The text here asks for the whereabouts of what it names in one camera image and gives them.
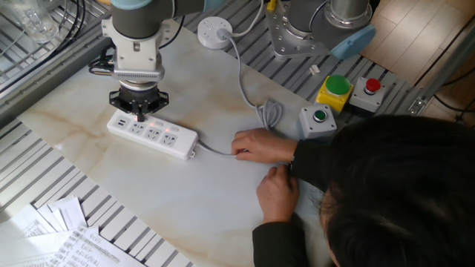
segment floor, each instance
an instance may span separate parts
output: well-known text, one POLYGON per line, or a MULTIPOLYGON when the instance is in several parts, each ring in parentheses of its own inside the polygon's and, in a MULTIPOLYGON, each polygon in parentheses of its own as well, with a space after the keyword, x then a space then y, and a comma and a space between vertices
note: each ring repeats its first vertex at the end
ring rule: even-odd
MULTIPOLYGON (((373 18, 378 33, 362 55, 400 78, 415 83, 473 15, 475 0, 381 0, 373 18)), ((424 87, 437 74, 465 34, 466 31, 417 86, 424 87)), ((473 67, 475 54, 467 59, 453 78, 473 67)), ((475 97, 475 90, 471 87, 474 82, 475 75, 469 76, 443 88, 438 96, 449 105, 466 108, 475 97)), ((459 115, 435 99, 425 110, 425 116, 450 121, 455 121, 459 115)), ((465 114, 463 122, 473 127, 475 116, 465 114)))

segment black jacket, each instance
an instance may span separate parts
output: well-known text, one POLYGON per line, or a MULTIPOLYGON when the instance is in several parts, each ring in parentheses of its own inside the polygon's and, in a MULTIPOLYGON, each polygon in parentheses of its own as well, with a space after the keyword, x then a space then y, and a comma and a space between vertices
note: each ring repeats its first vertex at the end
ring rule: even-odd
MULTIPOLYGON (((314 142, 298 143, 290 176, 302 179, 316 188, 326 191, 323 179, 324 155, 329 148, 314 142)), ((298 226, 273 222, 257 227, 252 232, 255 267, 307 267, 304 230, 298 226)))

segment marble table surface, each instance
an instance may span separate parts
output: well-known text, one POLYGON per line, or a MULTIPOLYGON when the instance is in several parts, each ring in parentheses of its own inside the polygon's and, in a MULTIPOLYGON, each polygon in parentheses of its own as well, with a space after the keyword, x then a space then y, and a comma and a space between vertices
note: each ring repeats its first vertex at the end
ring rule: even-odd
MULTIPOLYGON (((177 24, 168 23, 173 33, 177 24)), ((154 116, 197 131, 226 153, 235 132, 260 127, 240 95, 236 59, 205 49, 187 29, 161 54, 166 74, 159 89, 170 94, 170 104, 154 116)), ((254 103, 268 97, 284 103, 277 131, 297 139, 298 112, 310 103, 247 66, 243 84, 254 103)), ((262 221, 255 190, 271 166, 200 148, 183 161, 112 135, 108 94, 118 87, 83 68, 19 119, 199 267, 253 266, 252 230, 262 221)), ((301 182, 297 213, 314 266, 329 259, 313 205, 318 197, 301 182)))

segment power strip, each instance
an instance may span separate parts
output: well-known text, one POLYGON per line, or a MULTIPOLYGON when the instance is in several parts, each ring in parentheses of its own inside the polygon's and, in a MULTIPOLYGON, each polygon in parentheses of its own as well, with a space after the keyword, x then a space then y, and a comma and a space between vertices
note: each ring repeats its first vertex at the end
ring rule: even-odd
POLYGON ((198 142, 195 131, 146 115, 144 122, 137 117, 117 110, 107 124, 107 129, 141 145, 187 160, 194 156, 198 142))

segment green button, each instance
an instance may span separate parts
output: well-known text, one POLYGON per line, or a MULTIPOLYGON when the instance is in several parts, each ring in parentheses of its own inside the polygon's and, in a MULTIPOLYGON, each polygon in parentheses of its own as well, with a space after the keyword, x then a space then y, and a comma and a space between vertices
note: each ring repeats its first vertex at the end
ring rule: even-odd
POLYGON ((327 119, 327 113, 325 111, 316 111, 314 114, 313 114, 313 119, 316 121, 316 122, 324 122, 325 119, 327 119))
POLYGON ((347 78, 339 75, 330 76, 326 83, 330 93, 335 95, 344 95, 351 90, 351 84, 347 78))

